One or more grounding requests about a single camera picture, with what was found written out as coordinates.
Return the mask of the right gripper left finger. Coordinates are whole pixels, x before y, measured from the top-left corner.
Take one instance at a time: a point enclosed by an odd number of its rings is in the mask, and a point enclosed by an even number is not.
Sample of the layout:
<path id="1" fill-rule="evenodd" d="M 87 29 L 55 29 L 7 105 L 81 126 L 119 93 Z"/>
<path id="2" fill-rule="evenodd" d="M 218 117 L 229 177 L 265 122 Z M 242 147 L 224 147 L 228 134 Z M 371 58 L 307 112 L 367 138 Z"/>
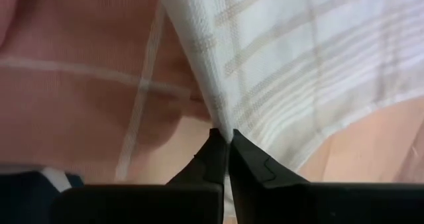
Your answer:
<path id="1" fill-rule="evenodd" d="M 228 144 L 218 129 L 164 185 L 86 185 L 56 198 L 50 224 L 223 224 Z"/>

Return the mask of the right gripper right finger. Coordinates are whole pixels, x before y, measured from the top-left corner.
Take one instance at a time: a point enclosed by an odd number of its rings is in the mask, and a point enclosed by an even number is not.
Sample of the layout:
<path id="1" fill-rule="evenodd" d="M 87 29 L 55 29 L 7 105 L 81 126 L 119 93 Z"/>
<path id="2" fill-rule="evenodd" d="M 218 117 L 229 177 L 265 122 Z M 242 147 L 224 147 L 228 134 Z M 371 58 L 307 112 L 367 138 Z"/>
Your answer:
<path id="1" fill-rule="evenodd" d="M 310 182 L 235 130 L 229 175 L 238 224 L 424 224 L 424 185 Z"/>

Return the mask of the terracotta pink plaid towel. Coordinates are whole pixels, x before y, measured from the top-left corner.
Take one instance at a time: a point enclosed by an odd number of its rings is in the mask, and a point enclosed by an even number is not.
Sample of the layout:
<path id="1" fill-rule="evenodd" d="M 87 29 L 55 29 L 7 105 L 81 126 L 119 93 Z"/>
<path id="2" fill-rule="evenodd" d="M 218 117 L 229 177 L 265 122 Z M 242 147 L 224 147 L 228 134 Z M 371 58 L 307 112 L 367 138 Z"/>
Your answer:
<path id="1" fill-rule="evenodd" d="M 0 0 L 0 164 L 163 182 L 210 125 L 160 0 Z"/>

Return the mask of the white plaid towel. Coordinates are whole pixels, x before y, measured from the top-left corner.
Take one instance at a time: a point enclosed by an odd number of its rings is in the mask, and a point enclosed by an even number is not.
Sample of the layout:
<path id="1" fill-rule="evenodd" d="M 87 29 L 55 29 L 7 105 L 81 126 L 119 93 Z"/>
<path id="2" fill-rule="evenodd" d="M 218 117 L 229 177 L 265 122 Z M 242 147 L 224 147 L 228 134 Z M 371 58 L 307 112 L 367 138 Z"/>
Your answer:
<path id="1" fill-rule="evenodd" d="M 211 114 L 298 170 L 330 135 L 424 96 L 424 0 L 161 0 Z"/>

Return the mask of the navy blue fabric bin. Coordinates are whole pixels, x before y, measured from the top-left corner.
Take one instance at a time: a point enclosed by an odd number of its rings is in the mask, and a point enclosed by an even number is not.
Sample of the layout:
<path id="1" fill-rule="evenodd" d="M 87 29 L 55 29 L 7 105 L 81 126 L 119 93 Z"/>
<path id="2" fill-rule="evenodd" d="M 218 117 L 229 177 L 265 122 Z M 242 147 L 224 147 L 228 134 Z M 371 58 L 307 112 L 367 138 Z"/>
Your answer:
<path id="1" fill-rule="evenodd" d="M 50 224 L 54 199 L 82 186 L 80 176 L 50 167 L 0 166 L 0 224 Z"/>

